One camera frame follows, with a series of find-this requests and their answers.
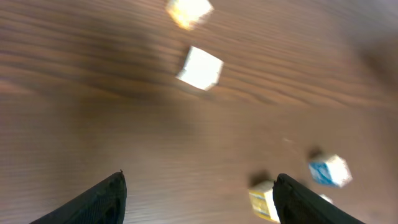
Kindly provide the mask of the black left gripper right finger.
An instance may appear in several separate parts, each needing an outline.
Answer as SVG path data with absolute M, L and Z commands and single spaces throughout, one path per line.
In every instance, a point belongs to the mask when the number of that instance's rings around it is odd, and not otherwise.
M 281 224 L 364 224 L 287 174 L 274 181 L 273 201 Z

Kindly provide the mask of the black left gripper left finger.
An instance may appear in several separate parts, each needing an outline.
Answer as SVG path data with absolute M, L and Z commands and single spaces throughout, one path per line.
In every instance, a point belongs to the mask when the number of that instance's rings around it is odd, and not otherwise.
M 33 224 L 123 224 L 127 187 L 122 171 L 115 172 Z

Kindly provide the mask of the wooden block yellow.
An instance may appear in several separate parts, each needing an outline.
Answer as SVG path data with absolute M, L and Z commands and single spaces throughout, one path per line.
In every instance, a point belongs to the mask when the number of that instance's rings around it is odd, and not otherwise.
M 270 222 L 280 223 L 273 199 L 274 182 L 267 180 L 248 190 L 254 213 Z

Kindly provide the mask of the wooden block red side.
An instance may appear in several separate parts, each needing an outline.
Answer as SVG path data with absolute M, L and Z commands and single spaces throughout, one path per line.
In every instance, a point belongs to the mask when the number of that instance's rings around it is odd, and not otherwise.
M 321 198 L 323 198 L 324 200 L 326 200 L 327 202 L 333 204 L 333 200 L 329 197 L 327 197 L 325 194 L 320 194 L 319 195 Z

